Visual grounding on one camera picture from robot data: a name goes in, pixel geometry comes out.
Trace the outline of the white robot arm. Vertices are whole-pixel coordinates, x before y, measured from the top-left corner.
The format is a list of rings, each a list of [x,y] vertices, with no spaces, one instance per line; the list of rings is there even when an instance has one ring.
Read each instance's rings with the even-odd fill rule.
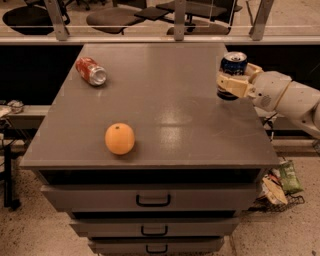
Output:
[[[320,139],[320,91],[277,71],[248,63],[243,75],[217,73],[217,85],[238,98],[248,98],[266,112],[284,116],[296,127]]]

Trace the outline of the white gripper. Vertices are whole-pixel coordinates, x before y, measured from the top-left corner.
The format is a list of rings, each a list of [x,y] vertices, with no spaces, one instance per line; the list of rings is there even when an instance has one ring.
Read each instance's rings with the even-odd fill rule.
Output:
[[[248,63],[245,75],[219,72],[216,78],[217,95],[222,99],[254,97],[252,102],[255,107],[274,111],[292,78],[277,71],[262,71],[260,66]]]

